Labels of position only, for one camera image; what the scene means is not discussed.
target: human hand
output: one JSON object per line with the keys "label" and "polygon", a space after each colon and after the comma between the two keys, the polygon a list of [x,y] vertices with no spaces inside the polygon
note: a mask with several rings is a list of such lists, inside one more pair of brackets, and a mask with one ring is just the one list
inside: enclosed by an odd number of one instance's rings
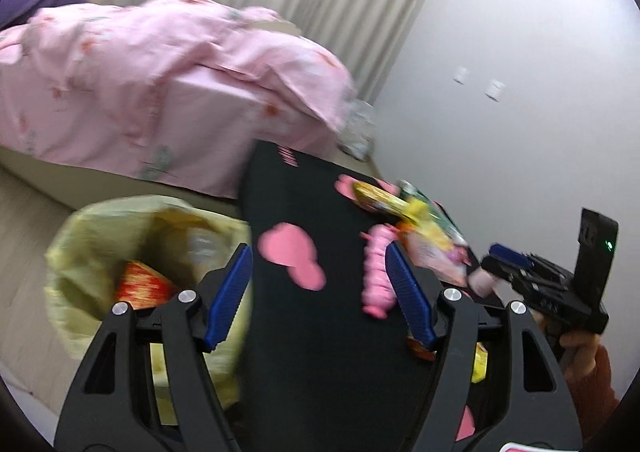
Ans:
{"label": "human hand", "polygon": [[571,384],[579,382],[596,368],[596,352],[600,346],[600,335],[578,329],[562,335],[560,345],[567,352],[575,350],[574,358],[564,369],[564,379],[567,382]]}

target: wall outlet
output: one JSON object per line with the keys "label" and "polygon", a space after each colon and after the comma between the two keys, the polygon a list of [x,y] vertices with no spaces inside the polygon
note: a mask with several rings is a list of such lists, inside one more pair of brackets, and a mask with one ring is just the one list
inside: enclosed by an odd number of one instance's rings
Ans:
{"label": "wall outlet", "polygon": [[504,83],[499,82],[498,80],[491,80],[491,82],[489,82],[489,87],[487,87],[486,95],[494,101],[500,101],[505,87],[506,85],[504,85]]}
{"label": "wall outlet", "polygon": [[469,70],[466,67],[459,67],[456,69],[456,72],[453,74],[453,79],[458,83],[465,85],[466,78],[469,76]]}

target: floor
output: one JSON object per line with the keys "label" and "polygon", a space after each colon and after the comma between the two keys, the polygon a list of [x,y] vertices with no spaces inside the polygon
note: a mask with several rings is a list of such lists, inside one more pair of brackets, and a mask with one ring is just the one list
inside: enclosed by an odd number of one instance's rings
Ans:
{"label": "floor", "polygon": [[[375,175],[369,163],[337,151],[334,162]],[[60,413],[78,362],[69,358],[47,319],[44,252],[71,210],[0,167],[0,374],[12,375],[17,392],[33,393],[47,411]]]}
{"label": "floor", "polygon": [[53,445],[53,438],[58,427],[58,416],[40,403],[31,391],[1,362],[0,376],[2,376],[9,392],[33,426],[42,434],[44,439]]}

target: black mat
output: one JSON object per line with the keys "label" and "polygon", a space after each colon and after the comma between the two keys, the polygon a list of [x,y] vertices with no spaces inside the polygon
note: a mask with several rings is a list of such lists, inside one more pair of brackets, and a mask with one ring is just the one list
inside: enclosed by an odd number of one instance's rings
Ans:
{"label": "black mat", "polygon": [[276,145],[260,142],[241,189],[254,249],[265,231],[286,222],[314,240],[326,286],[307,291],[286,268],[256,251],[254,307],[242,359],[249,450],[391,452],[415,425],[430,364],[406,347],[399,308],[385,321],[362,312],[367,231],[380,219],[334,188],[358,173],[295,153],[286,164]]}

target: pink toy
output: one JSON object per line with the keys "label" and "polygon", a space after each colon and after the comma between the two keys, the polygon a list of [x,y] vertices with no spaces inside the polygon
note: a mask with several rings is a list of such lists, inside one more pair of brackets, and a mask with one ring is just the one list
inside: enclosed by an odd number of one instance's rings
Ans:
{"label": "pink toy", "polygon": [[258,251],[266,260],[286,266],[298,286],[311,291],[324,288],[326,278],[316,262],[314,241],[299,226],[280,223],[265,231],[258,239]]}
{"label": "pink toy", "polygon": [[353,183],[355,183],[356,181],[357,181],[356,178],[353,178],[346,174],[341,174],[340,177],[338,177],[338,180],[335,181],[334,186],[335,186],[335,189],[338,190],[338,192],[340,192],[343,196],[347,197],[352,201],[355,201],[356,195],[353,191]]}
{"label": "pink toy", "polygon": [[380,179],[376,179],[380,188],[382,188],[385,192],[389,192],[393,196],[400,195],[400,187],[396,185],[392,185],[391,183],[387,183],[386,181],[382,181]]}
{"label": "pink toy", "polygon": [[369,241],[364,250],[362,310],[373,318],[385,319],[386,313],[396,304],[396,293],[386,274],[385,252],[398,237],[398,230],[391,225],[375,225],[361,236]]}
{"label": "pink toy", "polygon": [[456,441],[472,436],[476,433],[476,423],[474,422],[474,415],[471,414],[471,409],[465,406],[464,414],[462,415],[462,421],[460,422],[460,428],[458,429],[458,436]]}

